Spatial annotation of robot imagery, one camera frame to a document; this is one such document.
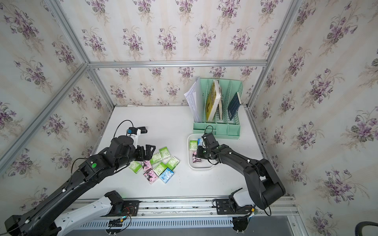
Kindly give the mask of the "pink tissue pack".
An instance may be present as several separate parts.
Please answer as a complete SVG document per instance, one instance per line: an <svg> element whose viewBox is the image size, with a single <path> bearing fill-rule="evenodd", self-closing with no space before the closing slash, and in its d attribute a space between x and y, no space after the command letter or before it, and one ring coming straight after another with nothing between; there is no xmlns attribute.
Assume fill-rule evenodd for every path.
<svg viewBox="0 0 378 236"><path fill-rule="evenodd" d="M192 154L192 161L193 161L193 164L202 162L202 159L197 157L196 151L194 151Z"/></svg>
<svg viewBox="0 0 378 236"><path fill-rule="evenodd" d="M154 172L153 169L145 172L143 176L146 178L149 184L153 184L158 179L158 175Z"/></svg>
<svg viewBox="0 0 378 236"><path fill-rule="evenodd" d="M141 162L141 165L142 165L142 168L143 168L143 172L148 172L153 168L152 164L149 160Z"/></svg>

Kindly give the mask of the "green tissue pack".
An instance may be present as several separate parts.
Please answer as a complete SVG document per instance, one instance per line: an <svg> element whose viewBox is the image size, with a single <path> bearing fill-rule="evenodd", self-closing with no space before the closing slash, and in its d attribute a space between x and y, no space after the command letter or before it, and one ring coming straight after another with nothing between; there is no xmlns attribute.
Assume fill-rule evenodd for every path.
<svg viewBox="0 0 378 236"><path fill-rule="evenodd" d="M171 157L170 151L168 147L163 147L159 149L159 153L161 155L162 160L166 160Z"/></svg>
<svg viewBox="0 0 378 236"><path fill-rule="evenodd" d="M180 160L177 159L175 156L172 156L169 159L169 161L166 163L166 166L168 169L173 171L178 166L179 163L180 163Z"/></svg>
<svg viewBox="0 0 378 236"><path fill-rule="evenodd" d="M132 162L130 163L130 165L129 165L129 168L130 168L135 174L137 174L138 172L140 172L140 171L143 169L142 165L141 165L139 162L137 162L137 161L132 161Z"/></svg>
<svg viewBox="0 0 378 236"><path fill-rule="evenodd" d="M167 166L163 162L160 162L153 171L159 177L166 169Z"/></svg>
<svg viewBox="0 0 378 236"><path fill-rule="evenodd" d="M153 154L153 156L150 160L150 163L151 163L151 165L155 165L155 164L159 164L161 161L162 161L162 156L161 156L160 152L157 152L157 153Z"/></svg>
<svg viewBox="0 0 378 236"><path fill-rule="evenodd" d="M197 140L190 140L189 141L189 150L196 151L198 147L198 141Z"/></svg>

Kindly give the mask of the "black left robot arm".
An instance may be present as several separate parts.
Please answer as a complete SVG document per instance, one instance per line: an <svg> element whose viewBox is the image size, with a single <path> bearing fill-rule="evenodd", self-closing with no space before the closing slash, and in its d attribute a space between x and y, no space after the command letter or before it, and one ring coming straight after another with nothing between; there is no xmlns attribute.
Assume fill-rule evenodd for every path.
<svg viewBox="0 0 378 236"><path fill-rule="evenodd" d="M111 140L110 146L90 156L70 178L39 205L23 215L12 215L5 221L6 232L12 236L57 235L55 220L80 196L105 178L113 176L133 161L150 160L153 145L135 146L130 136Z"/></svg>

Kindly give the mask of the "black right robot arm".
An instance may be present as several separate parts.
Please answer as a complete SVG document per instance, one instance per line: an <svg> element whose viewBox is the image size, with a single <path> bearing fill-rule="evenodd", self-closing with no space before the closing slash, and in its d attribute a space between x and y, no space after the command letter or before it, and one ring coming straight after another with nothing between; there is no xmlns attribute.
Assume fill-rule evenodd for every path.
<svg viewBox="0 0 378 236"><path fill-rule="evenodd" d="M220 145L212 133L202 135L202 144L196 151L197 158L215 160L244 176L247 190L242 194L248 205L269 208L286 194L286 189L274 167L267 159L255 160L241 155L228 145Z"/></svg>

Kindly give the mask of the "white storage box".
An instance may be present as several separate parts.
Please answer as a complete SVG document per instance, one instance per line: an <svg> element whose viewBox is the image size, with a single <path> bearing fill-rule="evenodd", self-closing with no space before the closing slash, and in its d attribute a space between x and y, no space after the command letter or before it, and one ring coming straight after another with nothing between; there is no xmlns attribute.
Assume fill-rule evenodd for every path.
<svg viewBox="0 0 378 236"><path fill-rule="evenodd" d="M188 165L194 171L208 171L214 167L204 158L204 148L197 146L198 140L202 139L202 134L191 134L187 139Z"/></svg>

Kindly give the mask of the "black stapler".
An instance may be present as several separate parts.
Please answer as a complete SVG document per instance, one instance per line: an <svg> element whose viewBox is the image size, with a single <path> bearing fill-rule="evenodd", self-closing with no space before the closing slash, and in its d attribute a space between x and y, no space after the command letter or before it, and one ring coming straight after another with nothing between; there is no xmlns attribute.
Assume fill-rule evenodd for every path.
<svg viewBox="0 0 378 236"><path fill-rule="evenodd" d="M141 134L146 134L148 133L148 130L145 126L138 127L138 130L140 130Z"/></svg>

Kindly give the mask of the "mint green desk organizer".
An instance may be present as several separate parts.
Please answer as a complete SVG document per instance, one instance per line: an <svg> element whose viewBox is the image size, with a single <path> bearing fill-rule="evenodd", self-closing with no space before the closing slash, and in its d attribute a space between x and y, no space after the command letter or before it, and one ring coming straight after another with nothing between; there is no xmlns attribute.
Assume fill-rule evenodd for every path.
<svg viewBox="0 0 378 236"><path fill-rule="evenodd" d="M204 117L200 122L193 124L194 134L213 133L216 138L237 140L240 137L241 126L238 117L238 111L235 115L230 116L228 106L232 99L238 95L241 97L243 84L238 80L228 80L219 78L201 78L200 80L203 104L202 110L206 109L206 100L210 95L211 86L214 81L218 82L221 98L211 121Z"/></svg>

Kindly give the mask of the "dark blue book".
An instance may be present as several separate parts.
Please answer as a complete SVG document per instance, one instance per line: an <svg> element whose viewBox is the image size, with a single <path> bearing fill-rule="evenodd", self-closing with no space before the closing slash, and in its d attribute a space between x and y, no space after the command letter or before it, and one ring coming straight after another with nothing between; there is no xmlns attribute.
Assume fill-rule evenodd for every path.
<svg viewBox="0 0 378 236"><path fill-rule="evenodd" d="M231 99L228 107L227 107L227 113L228 113L228 118L230 121L232 121L235 117L235 115L238 112L238 109L241 105L241 96L240 93L237 92L234 97Z"/></svg>

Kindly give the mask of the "yellow cover book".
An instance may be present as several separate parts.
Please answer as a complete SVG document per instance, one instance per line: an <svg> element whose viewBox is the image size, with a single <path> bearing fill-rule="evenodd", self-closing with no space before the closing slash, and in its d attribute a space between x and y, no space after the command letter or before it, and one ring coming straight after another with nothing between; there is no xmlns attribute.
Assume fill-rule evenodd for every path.
<svg viewBox="0 0 378 236"><path fill-rule="evenodd" d="M205 115L206 115L207 122L211 122L213 120L220 100L221 100L221 92L220 92L219 81L213 80L211 82L210 90L207 95L207 99L205 103Z"/></svg>

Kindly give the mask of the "white paper stack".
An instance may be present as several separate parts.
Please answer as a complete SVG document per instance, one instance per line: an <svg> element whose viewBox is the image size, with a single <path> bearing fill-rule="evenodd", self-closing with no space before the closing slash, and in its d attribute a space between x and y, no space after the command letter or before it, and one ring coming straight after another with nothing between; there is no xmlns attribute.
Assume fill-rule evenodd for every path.
<svg viewBox="0 0 378 236"><path fill-rule="evenodd" d="M194 117L194 122L203 122L203 93L201 88L200 78L196 77L194 84L191 88L184 94L191 112Z"/></svg>

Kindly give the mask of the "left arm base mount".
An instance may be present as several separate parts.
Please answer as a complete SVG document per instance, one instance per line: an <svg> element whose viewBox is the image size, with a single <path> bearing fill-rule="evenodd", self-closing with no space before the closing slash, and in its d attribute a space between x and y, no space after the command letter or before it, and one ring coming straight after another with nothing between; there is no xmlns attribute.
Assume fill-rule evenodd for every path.
<svg viewBox="0 0 378 236"><path fill-rule="evenodd" d="M124 200L117 191L111 191L104 195L111 202L111 210L106 216L115 216L117 219L110 220L107 224L109 229L124 227L124 223L137 216L140 201Z"/></svg>

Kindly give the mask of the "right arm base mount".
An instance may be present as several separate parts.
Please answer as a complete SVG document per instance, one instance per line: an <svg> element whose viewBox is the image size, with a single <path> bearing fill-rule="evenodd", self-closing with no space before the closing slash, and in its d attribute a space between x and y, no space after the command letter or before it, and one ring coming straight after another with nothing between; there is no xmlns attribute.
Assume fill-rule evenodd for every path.
<svg viewBox="0 0 378 236"><path fill-rule="evenodd" d="M243 188L232 192L227 199L213 199L212 207L217 215L232 215L232 228L236 233L245 233L257 208L248 190Z"/></svg>

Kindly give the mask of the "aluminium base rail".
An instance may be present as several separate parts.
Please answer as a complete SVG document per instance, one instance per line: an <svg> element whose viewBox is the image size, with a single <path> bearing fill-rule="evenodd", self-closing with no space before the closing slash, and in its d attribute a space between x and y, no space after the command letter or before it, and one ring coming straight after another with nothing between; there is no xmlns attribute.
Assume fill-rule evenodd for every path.
<svg viewBox="0 0 378 236"><path fill-rule="evenodd" d="M191 198L141 198L132 216L123 223L116 223L117 216L102 216L89 220L77 230L123 229L179 229L233 227L233 219L248 216L252 222L258 217L284 216L295 223L299 210L291 197L282 197L266 210L244 206L231 210L227 197Z"/></svg>

